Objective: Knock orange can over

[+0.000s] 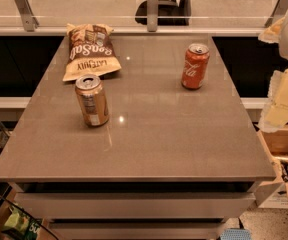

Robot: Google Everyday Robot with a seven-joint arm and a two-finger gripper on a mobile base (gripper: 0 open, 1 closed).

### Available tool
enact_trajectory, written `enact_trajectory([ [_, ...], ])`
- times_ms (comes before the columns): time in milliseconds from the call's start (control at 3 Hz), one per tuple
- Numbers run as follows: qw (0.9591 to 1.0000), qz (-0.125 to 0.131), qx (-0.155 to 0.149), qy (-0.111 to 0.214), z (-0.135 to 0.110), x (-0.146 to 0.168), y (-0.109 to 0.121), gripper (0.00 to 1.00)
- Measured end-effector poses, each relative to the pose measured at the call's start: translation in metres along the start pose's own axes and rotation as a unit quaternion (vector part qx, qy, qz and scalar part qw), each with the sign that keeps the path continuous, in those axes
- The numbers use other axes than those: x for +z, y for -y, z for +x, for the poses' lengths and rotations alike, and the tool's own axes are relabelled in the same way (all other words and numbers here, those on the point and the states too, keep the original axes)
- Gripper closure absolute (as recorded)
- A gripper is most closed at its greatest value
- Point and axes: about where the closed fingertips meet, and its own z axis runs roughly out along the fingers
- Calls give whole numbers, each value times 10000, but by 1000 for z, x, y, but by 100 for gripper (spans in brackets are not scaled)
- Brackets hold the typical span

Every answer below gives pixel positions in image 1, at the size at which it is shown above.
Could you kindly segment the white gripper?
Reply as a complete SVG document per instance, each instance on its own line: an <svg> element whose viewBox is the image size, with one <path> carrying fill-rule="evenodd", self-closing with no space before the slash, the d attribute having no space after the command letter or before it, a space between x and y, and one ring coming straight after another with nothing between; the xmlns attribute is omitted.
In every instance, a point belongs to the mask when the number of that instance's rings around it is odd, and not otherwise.
<svg viewBox="0 0 288 240"><path fill-rule="evenodd" d="M288 60L288 13L259 34L265 43L278 43L280 56ZM288 69L274 71L269 84L268 101L262 109L258 127L266 133L282 129L288 123Z"/></svg>

